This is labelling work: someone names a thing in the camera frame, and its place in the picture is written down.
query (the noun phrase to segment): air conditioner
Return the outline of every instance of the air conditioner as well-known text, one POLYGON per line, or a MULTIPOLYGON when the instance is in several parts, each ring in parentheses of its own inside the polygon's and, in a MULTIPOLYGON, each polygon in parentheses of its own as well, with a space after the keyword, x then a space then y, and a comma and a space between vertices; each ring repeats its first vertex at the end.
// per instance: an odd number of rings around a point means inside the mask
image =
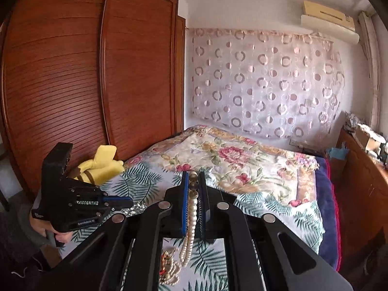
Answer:
POLYGON ((358 44, 360 36, 356 33, 352 17, 318 3, 304 1, 304 14, 301 16, 303 27, 330 35, 344 42, 358 44))

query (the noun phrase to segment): blue object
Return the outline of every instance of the blue object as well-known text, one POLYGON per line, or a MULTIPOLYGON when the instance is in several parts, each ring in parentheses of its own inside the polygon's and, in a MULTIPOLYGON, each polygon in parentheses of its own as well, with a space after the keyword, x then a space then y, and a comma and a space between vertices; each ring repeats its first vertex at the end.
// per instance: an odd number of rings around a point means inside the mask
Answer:
POLYGON ((107 199, 110 201, 113 201, 113 200, 131 200, 132 201, 131 197, 120 197, 120 196, 104 196, 103 199, 107 199))
POLYGON ((345 160, 349 149, 345 147, 345 142, 342 143, 342 148, 328 148, 326 153, 329 158, 345 160))
POLYGON ((337 269, 338 265, 338 235, 337 219, 334 198, 331 190, 331 181, 327 177, 327 164, 324 158, 316 157, 319 169, 315 171, 315 183, 317 186, 317 202, 321 211, 325 233, 319 246, 318 255, 337 269))
POLYGON ((185 185, 183 191, 183 200, 182 200, 182 234, 186 236, 186 223, 187 223, 187 196, 189 193, 189 174, 186 172, 185 176, 185 185))

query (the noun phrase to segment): yellow plush toy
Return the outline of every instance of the yellow plush toy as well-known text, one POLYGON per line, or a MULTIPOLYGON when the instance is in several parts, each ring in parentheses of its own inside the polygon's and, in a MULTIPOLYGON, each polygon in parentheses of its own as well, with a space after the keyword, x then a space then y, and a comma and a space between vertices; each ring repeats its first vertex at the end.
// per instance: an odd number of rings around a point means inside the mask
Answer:
POLYGON ((79 172, 74 179, 99 186, 122 173, 124 162, 113 159, 116 150, 113 145, 99 146, 93 160, 78 165, 79 172))

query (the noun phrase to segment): bed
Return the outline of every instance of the bed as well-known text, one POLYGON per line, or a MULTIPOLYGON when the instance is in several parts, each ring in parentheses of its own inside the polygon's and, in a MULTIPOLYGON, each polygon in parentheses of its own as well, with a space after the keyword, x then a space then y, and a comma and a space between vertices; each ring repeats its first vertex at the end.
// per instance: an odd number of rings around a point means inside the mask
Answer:
MULTIPOLYGON (((325 159, 264 146, 214 127, 195 126, 154 144, 125 163, 126 171, 101 186, 110 195, 131 196, 148 206, 180 182, 182 171, 204 171, 207 184, 237 195, 245 213, 270 212, 282 220, 334 269, 339 268, 338 214, 325 159)), ((61 248, 66 257, 96 227, 73 234, 61 248)), ((164 249, 179 248, 181 239, 165 238, 164 249)), ((160 290, 191 290, 206 284, 227 288, 223 240, 195 241, 179 283, 160 290)))

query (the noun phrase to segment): blue blanket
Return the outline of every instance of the blue blanket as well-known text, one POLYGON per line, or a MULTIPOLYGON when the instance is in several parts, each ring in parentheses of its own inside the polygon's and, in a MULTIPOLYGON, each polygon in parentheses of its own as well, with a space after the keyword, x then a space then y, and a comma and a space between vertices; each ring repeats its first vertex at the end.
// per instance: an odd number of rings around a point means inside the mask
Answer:
POLYGON ((335 270, 338 265, 338 235, 334 197, 331 190, 331 181, 327 177, 327 164, 324 158, 316 157, 319 169, 315 171, 317 187, 317 202, 321 211, 323 227, 323 241, 319 247, 319 255, 335 270))

